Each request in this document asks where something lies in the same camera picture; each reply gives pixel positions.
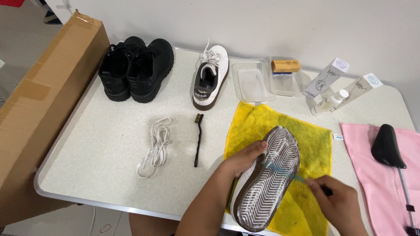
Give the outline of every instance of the pink cloth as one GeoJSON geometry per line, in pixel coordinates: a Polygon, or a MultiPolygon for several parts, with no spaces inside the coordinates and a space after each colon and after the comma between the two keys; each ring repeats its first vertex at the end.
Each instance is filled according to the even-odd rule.
{"type": "MultiPolygon", "coordinates": [[[[405,208],[404,192],[398,170],[377,162],[370,148],[379,127],[345,124],[341,125],[344,142],[352,160],[357,178],[365,192],[370,222],[377,236],[404,236],[404,226],[410,225],[405,208]]],[[[420,134],[395,128],[401,157],[407,165],[403,175],[408,188],[417,228],[420,228],[420,134]]]]}

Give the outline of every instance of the white bottle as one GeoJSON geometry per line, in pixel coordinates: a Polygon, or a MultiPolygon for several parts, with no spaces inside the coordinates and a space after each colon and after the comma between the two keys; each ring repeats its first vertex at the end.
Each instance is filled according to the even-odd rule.
{"type": "Polygon", "coordinates": [[[329,110],[338,104],[340,104],[344,98],[349,96],[349,92],[344,89],[336,92],[335,94],[326,97],[320,103],[318,103],[314,108],[312,108],[312,115],[319,115],[326,110],[329,110]]]}

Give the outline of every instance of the boot sole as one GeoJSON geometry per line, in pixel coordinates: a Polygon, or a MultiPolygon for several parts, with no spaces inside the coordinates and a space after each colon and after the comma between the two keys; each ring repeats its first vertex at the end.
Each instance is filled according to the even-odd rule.
{"type": "Polygon", "coordinates": [[[209,105],[203,106],[203,105],[197,104],[194,101],[194,95],[192,96],[192,104],[194,105],[195,108],[197,108],[198,110],[206,111],[206,110],[210,110],[214,106],[214,104],[216,104],[216,100],[219,97],[220,90],[222,89],[222,86],[225,83],[226,78],[228,77],[229,69],[230,69],[230,63],[228,64],[228,70],[226,71],[226,75],[222,80],[222,84],[219,87],[219,91],[217,91],[216,97],[214,98],[214,100],[209,105]]]}
{"type": "Polygon", "coordinates": [[[112,100],[114,102],[123,102],[130,98],[130,87],[128,87],[124,92],[120,94],[109,94],[105,92],[106,96],[109,98],[109,100],[112,100]]]}
{"type": "Polygon", "coordinates": [[[140,102],[140,103],[148,103],[153,101],[153,99],[156,97],[156,95],[159,92],[160,89],[160,84],[162,83],[162,80],[164,78],[166,78],[169,74],[169,72],[172,70],[173,67],[173,59],[174,59],[174,55],[173,55],[173,49],[171,48],[171,63],[169,63],[169,66],[167,67],[165,73],[163,74],[163,76],[159,79],[159,82],[156,84],[156,86],[153,88],[153,90],[146,94],[146,95],[136,95],[134,94],[132,91],[130,91],[131,93],[131,97],[133,97],[133,100],[136,102],[140,102]]]}
{"type": "Polygon", "coordinates": [[[276,126],[266,134],[267,150],[241,178],[233,194],[231,214],[249,232],[267,228],[283,196],[299,169],[300,153],[295,137],[284,127],[276,126]]]}

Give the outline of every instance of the hand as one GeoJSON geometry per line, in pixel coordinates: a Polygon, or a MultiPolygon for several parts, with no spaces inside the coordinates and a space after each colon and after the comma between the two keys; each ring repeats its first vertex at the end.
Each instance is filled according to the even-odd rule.
{"type": "Polygon", "coordinates": [[[245,172],[254,164],[255,159],[267,149],[267,146],[266,141],[255,141],[239,152],[231,155],[220,165],[231,172],[235,178],[239,178],[242,172],[245,172]]]}
{"type": "Polygon", "coordinates": [[[325,218],[336,227],[341,236],[368,235],[360,214],[357,191],[330,176],[306,180],[325,218]],[[321,185],[330,188],[333,195],[327,197],[321,185]]]}

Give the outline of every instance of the brass bristles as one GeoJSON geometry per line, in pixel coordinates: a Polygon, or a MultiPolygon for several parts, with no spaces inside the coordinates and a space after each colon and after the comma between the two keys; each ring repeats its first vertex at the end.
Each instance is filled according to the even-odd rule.
{"type": "Polygon", "coordinates": [[[197,114],[197,117],[195,118],[194,122],[198,124],[198,122],[200,121],[200,117],[201,117],[201,114],[197,114]]]}

